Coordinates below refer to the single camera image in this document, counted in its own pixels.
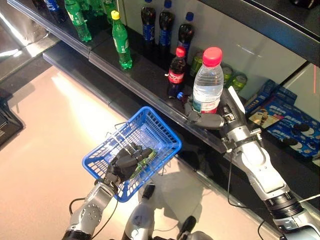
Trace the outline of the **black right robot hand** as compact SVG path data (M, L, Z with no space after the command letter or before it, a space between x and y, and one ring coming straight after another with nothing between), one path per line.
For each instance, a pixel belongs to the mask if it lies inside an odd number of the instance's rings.
M197 112L192 106L191 95L184 95L180 100L184 105L187 120L200 128L208 130L227 128L227 131L231 131L247 125L245 108L232 86L222 90L216 113Z

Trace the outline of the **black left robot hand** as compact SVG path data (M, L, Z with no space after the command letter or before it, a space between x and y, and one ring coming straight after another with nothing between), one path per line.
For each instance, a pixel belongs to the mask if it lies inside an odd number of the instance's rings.
M142 148L134 142L122 148L109 163L103 182L115 186L129 180L142 168L154 153L150 147Z

